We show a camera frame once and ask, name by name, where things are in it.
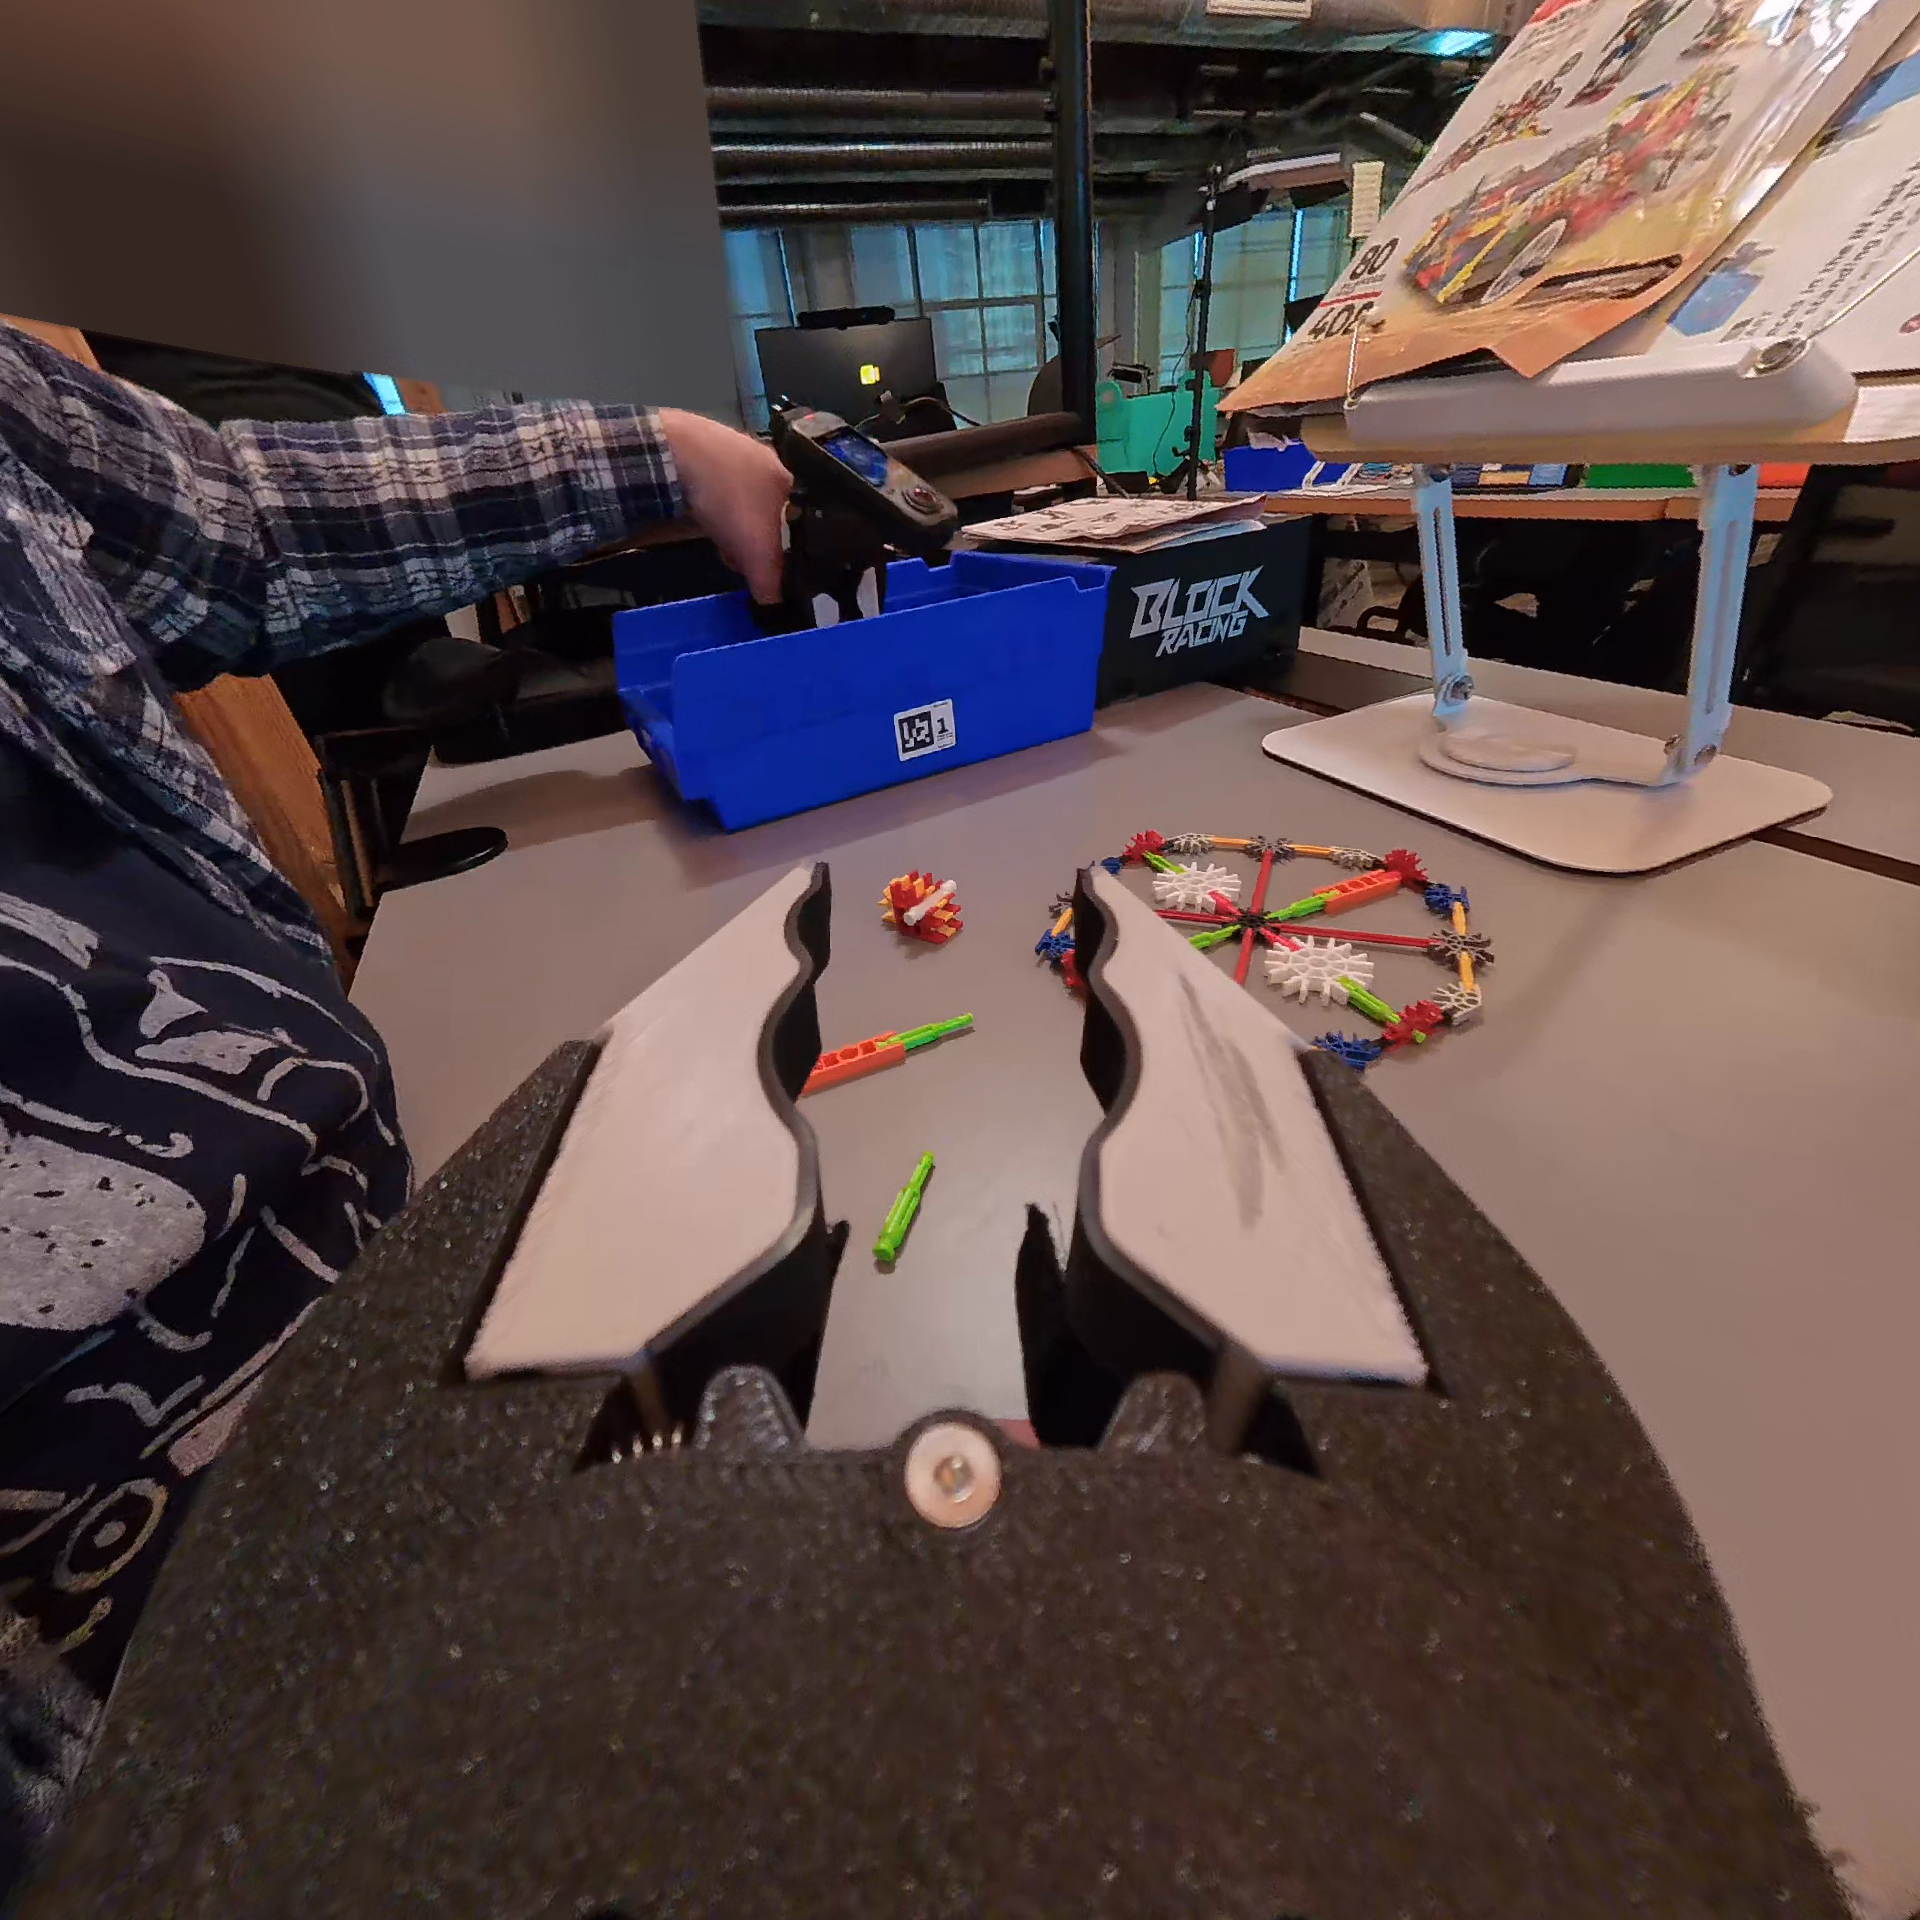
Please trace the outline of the white paper sheet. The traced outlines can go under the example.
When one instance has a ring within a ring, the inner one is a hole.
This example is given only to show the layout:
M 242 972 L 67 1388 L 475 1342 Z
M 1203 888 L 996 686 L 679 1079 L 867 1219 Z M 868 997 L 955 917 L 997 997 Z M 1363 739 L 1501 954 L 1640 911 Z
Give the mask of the white paper sheet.
M 1774 341 L 1818 344 L 1857 375 L 1918 369 L 1918 28 L 1653 336 Z

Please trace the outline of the colourful toy wheel construction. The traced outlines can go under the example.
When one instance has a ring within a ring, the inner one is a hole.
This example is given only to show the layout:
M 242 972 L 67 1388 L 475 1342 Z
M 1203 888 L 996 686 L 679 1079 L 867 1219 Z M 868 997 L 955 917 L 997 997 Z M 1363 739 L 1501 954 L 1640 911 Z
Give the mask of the colourful toy wheel construction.
M 1097 865 L 1140 872 L 1150 911 L 1194 951 L 1231 958 L 1235 982 L 1357 1018 L 1313 1041 L 1351 1069 L 1483 1016 L 1493 939 L 1467 888 L 1404 847 L 1142 829 Z

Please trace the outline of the black metal pole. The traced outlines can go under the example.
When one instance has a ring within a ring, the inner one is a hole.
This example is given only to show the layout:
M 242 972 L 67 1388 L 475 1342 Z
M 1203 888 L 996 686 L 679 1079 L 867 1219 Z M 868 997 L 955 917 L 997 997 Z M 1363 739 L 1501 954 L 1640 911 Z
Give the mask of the black metal pole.
M 1058 279 L 1060 408 L 1079 441 L 1097 439 L 1097 264 L 1092 5 L 1049 3 L 1054 257 Z

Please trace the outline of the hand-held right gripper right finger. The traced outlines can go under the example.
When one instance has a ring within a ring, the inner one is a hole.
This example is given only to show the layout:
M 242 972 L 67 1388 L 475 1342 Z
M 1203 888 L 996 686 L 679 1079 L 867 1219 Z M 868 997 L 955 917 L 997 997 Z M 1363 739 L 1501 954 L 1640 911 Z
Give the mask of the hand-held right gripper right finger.
M 1427 1382 L 1427 1357 L 1309 1079 L 1255 1008 L 1115 873 L 1074 901 L 1079 1063 L 1098 1103 L 1075 1282 L 1116 1282 L 1204 1357 L 1281 1378 Z

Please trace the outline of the blue plastic bin with tag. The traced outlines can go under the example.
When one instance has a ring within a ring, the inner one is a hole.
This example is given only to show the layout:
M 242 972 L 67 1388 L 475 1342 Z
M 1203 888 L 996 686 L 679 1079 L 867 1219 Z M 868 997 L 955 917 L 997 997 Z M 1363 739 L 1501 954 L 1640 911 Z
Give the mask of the blue plastic bin with tag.
M 957 551 L 825 629 L 766 637 L 742 591 L 617 612 L 617 689 L 662 781 L 748 829 L 1088 729 L 1109 579 Z

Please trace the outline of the black light stand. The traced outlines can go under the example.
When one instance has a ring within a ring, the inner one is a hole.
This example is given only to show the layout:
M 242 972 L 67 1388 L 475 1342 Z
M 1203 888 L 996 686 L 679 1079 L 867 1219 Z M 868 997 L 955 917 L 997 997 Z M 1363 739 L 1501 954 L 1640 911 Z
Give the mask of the black light stand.
M 1283 178 L 1291 178 L 1289 169 L 1291 169 L 1291 159 L 1283 159 L 1279 154 L 1260 154 L 1238 163 L 1232 171 L 1226 171 L 1226 163 L 1214 161 L 1204 182 L 1204 207 L 1203 207 L 1203 228 L 1200 228 L 1200 240 L 1203 240 L 1200 272 L 1194 277 L 1194 295 L 1192 295 L 1194 302 L 1190 306 L 1188 441 L 1181 444 L 1179 465 L 1171 473 L 1171 484 L 1181 493 L 1184 499 L 1198 497 L 1200 473 L 1204 465 L 1204 457 L 1203 457 L 1204 354 L 1207 354 L 1207 327 L 1211 327 L 1211 313 L 1212 313 L 1212 253 L 1214 253 L 1221 199 L 1243 195 L 1264 205 L 1266 195 L 1281 186 Z

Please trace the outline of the orange connector with green rod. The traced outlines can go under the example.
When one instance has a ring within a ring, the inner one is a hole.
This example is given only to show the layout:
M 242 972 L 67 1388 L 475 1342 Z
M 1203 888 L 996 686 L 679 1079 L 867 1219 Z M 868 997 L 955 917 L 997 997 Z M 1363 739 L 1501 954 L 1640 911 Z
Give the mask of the orange connector with green rod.
M 851 1083 L 861 1076 L 871 1076 L 883 1069 L 896 1069 L 910 1056 L 971 1031 L 973 1031 L 973 1016 L 959 1013 L 955 1018 L 926 1021 L 916 1028 L 886 1031 L 882 1036 L 861 1037 L 859 1042 L 847 1042 L 847 1045 L 824 1051 L 816 1059 L 813 1069 L 808 1071 L 800 1097 L 813 1097 L 819 1092 Z

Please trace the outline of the printed paper sheets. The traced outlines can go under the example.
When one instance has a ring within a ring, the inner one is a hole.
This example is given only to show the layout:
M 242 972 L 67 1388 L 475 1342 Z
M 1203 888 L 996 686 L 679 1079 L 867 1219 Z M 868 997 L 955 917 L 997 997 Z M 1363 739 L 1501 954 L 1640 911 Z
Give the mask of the printed paper sheets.
M 1266 521 L 1266 504 L 1266 493 L 1221 493 L 1200 499 L 1170 495 L 1055 499 L 973 523 L 959 532 L 957 546 L 1142 556 L 1181 541 L 1212 541 L 1253 527 Z

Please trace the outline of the short green toy rod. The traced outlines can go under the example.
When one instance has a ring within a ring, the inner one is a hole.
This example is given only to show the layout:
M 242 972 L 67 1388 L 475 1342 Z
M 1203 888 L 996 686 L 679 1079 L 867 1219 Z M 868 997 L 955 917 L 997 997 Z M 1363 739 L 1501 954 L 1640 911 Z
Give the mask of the short green toy rod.
M 911 1172 L 902 1181 L 899 1193 L 890 1203 L 882 1225 L 877 1231 L 877 1238 L 871 1242 L 871 1258 L 882 1268 L 892 1268 L 899 1261 L 899 1253 L 905 1248 L 905 1241 L 910 1231 L 916 1222 L 916 1212 L 924 1203 L 924 1186 L 934 1172 L 934 1155 L 926 1148 L 916 1156 Z

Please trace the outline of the black office chair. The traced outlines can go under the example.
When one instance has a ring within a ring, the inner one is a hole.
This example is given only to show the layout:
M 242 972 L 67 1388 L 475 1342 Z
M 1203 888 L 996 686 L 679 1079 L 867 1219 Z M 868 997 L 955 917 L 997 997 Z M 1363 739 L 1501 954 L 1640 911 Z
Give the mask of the black office chair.
M 316 742 L 317 782 L 348 917 L 369 921 L 387 892 L 458 876 L 507 852 L 499 829 L 401 838 L 431 754 L 484 763 L 623 727 L 611 608 L 539 612 L 497 639 L 435 637 L 393 671 L 373 727 Z

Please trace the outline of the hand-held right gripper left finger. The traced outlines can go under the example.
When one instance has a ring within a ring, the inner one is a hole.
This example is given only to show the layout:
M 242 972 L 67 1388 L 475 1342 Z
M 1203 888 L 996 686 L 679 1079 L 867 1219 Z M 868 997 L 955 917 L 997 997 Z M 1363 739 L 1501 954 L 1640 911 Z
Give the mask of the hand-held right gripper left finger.
M 796 1092 L 828 921 L 828 865 L 790 868 L 599 1028 L 467 1378 L 665 1359 L 803 1242 L 821 1172 Z

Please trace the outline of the person's left forearm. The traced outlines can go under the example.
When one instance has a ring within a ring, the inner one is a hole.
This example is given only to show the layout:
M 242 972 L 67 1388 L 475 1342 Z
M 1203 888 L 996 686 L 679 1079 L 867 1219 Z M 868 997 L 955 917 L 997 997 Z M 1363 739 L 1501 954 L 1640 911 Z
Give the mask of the person's left forearm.
M 276 657 L 458 612 L 685 507 L 651 407 L 530 401 L 437 416 L 233 421 Z

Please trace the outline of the black printed box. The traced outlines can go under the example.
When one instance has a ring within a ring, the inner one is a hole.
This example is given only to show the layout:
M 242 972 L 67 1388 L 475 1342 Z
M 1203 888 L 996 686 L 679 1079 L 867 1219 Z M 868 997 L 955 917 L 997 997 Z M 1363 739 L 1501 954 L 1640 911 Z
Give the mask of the black printed box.
M 1270 661 L 1291 661 L 1313 541 L 1309 517 L 1279 517 L 1116 557 L 1097 706 L 1192 681 L 1240 685 Z

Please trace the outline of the brown wooden furniture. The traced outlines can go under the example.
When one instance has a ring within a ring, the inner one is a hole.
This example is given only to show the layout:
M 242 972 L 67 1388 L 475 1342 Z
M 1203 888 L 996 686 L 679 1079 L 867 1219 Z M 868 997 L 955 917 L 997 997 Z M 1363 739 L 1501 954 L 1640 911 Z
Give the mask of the brown wooden furniture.
M 4 325 L 4 878 L 125 857 L 340 944 L 316 749 L 267 681 L 264 551 L 224 426 Z

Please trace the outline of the black computer monitor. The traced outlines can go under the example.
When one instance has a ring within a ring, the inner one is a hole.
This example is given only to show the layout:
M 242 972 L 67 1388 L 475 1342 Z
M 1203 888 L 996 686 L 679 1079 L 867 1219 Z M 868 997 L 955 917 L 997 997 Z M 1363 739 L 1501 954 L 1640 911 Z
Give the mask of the black computer monitor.
M 803 404 L 854 426 L 880 415 L 882 397 L 911 404 L 940 388 L 931 320 L 924 315 L 761 327 L 755 360 L 770 407 Z

